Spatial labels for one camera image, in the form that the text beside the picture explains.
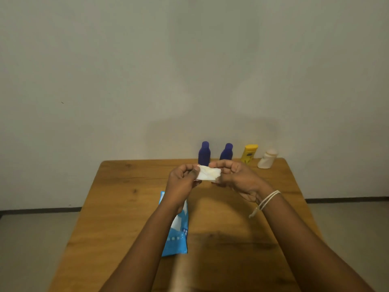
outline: blue and white packet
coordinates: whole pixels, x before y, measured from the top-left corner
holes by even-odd
[[[162,201],[164,191],[161,191],[159,204]],[[170,227],[168,238],[166,239],[165,247],[163,248],[162,256],[173,254],[188,253],[186,245],[186,237],[188,236],[188,205],[184,203],[184,208],[178,214]]]

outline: white cloth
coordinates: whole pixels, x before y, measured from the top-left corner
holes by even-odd
[[[210,168],[208,166],[202,166],[200,167],[200,173],[197,176],[197,180],[210,180],[215,181],[216,178],[220,176],[221,169],[219,168]]]

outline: person's left hand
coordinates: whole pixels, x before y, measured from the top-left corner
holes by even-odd
[[[195,181],[199,172],[198,164],[183,164],[174,168],[169,174],[161,204],[174,207],[177,209],[177,214],[181,213],[192,188],[201,183],[201,180]]]

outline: baseboard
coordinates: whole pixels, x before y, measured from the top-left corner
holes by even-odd
[[[82,207],[2,210],[2,211],[0,211],[0,216],[2,216],[2,215],[12,215],[12,214],[80,212],[81,208]]]
[[[320,199],[305,199],[305,201],[308,204],[382,202],[382,201],[389,201],[389,196],[362,196],[362,197],[355,197],[355,198],[320,198]]]

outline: white cap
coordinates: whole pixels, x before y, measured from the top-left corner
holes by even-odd
[[[277,156],[277,155],[278,155],[278,152],[277,152],[276,149],[268,149],[268,150],[266,151],[266,154],[272,155],[272,156]]]

